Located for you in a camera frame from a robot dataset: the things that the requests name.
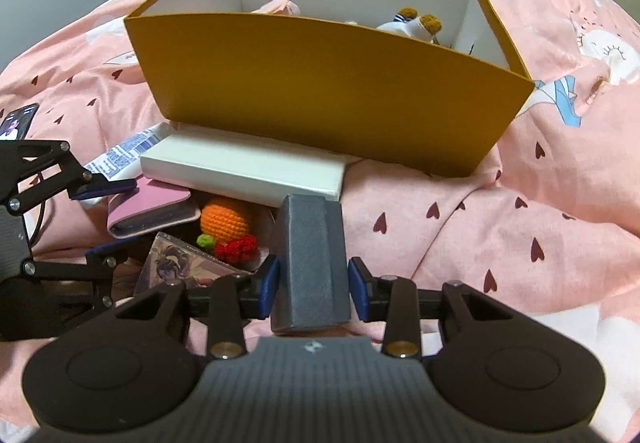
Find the pink item in box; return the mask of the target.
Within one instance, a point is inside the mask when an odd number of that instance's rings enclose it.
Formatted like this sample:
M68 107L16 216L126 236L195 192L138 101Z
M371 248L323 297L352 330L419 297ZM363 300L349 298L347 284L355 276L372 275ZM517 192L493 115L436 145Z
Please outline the pink item in box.
M299 16L299 6L292 0L270 0L253 10L255 14Z

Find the blue white barcode packet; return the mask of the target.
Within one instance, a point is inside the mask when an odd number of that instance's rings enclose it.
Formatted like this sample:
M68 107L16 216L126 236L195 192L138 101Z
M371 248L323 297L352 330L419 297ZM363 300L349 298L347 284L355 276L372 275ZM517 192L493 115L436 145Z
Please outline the blue white barcode packet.
M93 174L102 174L107 181L137 179L142 174L141 155L167 138L172 131L174 128L168 122L159 122L113 146L91 160L85 168Z

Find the pink heart pattern bedspread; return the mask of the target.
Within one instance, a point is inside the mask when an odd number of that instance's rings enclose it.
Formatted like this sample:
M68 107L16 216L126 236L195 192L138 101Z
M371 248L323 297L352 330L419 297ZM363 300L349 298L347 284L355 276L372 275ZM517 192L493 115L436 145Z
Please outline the pink heart pattern bedspread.
M29 137L91 162L160 117L126 37L144 0L107 0L1 72L1 117L40 105ZM639 432L639 23L614 0L490 0L535 80L575 78L579 127L534 96L461 181L348 168L349 255L421 288L460 279L594 350L608 380L592 426Z

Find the yellow storage box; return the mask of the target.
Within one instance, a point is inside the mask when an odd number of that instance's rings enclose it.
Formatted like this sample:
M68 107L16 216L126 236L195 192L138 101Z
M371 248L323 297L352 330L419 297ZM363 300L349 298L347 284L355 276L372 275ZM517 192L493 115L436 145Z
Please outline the yellow storage box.
M146 0L127 17L160 112L253 134L465 177L534 84L489 0ZM415 8L434 42L376 28Z

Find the white plush toy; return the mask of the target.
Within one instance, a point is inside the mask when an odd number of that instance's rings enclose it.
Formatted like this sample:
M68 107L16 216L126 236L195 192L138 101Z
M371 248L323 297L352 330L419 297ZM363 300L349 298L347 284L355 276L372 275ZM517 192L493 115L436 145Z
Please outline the white plush toy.
M398 10L390 22L383 23L376 29L425 42L434 42L437 34L442 30L442 22L435 15L420 15L415 8L405 7Z

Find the grey cardboard box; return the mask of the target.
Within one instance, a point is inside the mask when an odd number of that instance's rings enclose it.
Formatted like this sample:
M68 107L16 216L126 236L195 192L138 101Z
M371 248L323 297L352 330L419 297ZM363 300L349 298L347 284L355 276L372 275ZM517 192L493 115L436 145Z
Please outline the grey cardboard box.
M342 206L321 196L292 194L279 209L270 252L280 283L270 313L275 333L303 333L352 317Z

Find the orange crochet fruit toy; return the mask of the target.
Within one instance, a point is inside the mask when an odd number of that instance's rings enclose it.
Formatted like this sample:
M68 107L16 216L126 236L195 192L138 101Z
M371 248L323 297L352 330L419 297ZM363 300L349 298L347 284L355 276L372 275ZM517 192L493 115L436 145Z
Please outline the orange crochet fruit toy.
M198 247L219 261L244 267L258 255L258 241L253 233L253 211L242 200L214 196L201 210L201 234Z

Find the smartphone with lit screen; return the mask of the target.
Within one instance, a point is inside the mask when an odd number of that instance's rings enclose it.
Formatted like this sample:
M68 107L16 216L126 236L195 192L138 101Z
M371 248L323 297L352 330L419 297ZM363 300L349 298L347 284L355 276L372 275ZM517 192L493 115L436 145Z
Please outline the smartphone with lit screen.
M38 103L32 103L9 112L0 126L0 140L25 140L38 108Z

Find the anime picture card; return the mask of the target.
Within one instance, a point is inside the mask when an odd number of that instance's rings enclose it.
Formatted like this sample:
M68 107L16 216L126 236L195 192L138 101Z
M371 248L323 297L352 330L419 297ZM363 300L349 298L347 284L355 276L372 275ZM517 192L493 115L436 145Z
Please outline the anime picture card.
M134 294L140 295L163 281L176 279L185 281L188 288L209 286L215 279L227 275L248 275L248 272L235 269L176 237L157 233Z

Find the white flat box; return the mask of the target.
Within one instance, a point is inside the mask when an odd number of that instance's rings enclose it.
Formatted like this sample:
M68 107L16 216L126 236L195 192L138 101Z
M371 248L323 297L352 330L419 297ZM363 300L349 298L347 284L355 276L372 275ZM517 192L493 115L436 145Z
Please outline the white flat box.
M337 202L355 156L182 125L141 155L145 177L278 208L290 194Z

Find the pink card wallet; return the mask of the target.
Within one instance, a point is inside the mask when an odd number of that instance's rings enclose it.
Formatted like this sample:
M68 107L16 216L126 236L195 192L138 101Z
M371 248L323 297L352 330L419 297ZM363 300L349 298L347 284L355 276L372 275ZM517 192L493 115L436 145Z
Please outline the pink card wallet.
M140 177L137 185L108 203L106 226L114 238L135 237L201 217L189 189L146 177Z

